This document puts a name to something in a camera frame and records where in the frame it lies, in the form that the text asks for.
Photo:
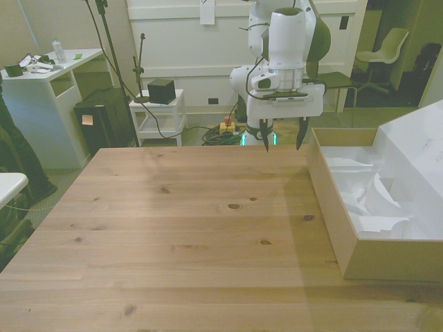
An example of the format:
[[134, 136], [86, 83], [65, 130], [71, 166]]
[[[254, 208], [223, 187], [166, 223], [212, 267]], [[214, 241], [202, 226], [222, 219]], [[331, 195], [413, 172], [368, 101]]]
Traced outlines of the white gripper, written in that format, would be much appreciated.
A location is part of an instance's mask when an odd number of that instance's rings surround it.
[[309, 117], [319, 116], [323, 112], [323, 84], [304, 85], [291, 92], [275, 90], [252, 90], [246, 104], [249, 120], [259, 120], [259, 130], [266, 151], [274, 144], [273, 120], [276, 118], [299, 117], [299, 130], [296, 149], [299, 150], [306, 136]]

